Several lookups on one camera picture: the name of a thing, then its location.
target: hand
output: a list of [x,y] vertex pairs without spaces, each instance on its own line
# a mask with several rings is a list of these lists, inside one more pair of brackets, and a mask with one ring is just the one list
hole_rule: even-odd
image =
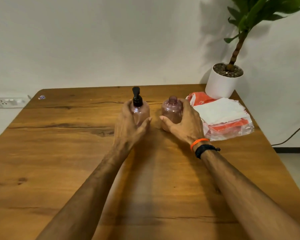
[[192,108],[189,101],[180,99],[183,103],[182,120],[179,124],[174,124],[165,116],[160,116],[160,119],[167,125],[170,132],[191,145],[194,141],[204,138],[203,124],[199,113]]
[[149,117],[137,127],[130,111],[131,103],[132,100],[124,103],[114,128],[114,145],[128,146],[129,150],[146,134],[152,120]]

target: white napkin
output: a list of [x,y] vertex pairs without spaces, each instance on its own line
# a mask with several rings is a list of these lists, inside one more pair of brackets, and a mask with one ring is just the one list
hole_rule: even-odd
[[249,116],[238,101],[224,97],[211,103],[194,106],[193,108],[198,111],[200,117],[208,125],[226,123]]

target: black pump dispenser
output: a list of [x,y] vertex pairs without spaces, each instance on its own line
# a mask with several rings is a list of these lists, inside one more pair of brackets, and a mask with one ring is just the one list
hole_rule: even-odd
[[140,94],[140,88],[139,87],[133,87],[133,106],[134,107],[141,107],[143,105],[142,97],[139,95]]

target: white wall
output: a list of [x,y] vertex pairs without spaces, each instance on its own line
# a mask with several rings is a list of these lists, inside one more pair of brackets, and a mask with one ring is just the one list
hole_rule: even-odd
[[[0,92],[205,82],[205,72],[233,49],[223,41],[233,32],[229,4],[0,0]],[[246,78],[238,91],[276,143],[300,124],[300,13],[253,32],[239,55]],[[0,109],[0,133],[18,112]]]

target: black bracelet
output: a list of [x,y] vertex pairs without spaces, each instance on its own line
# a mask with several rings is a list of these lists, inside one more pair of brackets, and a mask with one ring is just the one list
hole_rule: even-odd
[[196,149],[195,156],[201,159],[201,154],[204,153],[206,150],[215,150],[219,152],[221,149],[219,147],[215,148],[213,145],[203,144]]

